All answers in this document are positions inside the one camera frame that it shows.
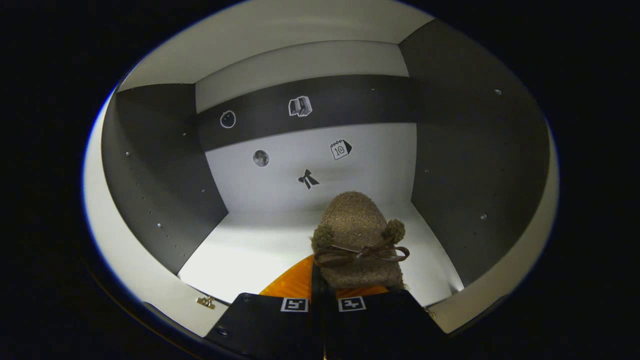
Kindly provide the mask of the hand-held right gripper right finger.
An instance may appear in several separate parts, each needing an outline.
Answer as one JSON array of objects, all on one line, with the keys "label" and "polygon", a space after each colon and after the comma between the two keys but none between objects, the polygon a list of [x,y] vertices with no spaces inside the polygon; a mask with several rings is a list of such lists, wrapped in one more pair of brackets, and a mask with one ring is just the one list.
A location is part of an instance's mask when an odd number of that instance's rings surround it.
[{"label": "hand-held right gripper right finger", "polygon": [[328,360],[443,360],[445,333],[407,291],[334,298],[326,307]]}]

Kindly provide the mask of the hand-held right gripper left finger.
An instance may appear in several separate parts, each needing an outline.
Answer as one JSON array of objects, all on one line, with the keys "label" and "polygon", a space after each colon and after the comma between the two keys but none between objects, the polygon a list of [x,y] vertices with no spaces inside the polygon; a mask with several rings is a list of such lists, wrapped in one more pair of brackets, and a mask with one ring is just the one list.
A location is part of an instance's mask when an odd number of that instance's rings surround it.
[{"label": "hand-held right gripper left finger", "polygon": [[322,360],[313,266],[306,256],[261,292],[238,294],[205,339],[238,360]]}]

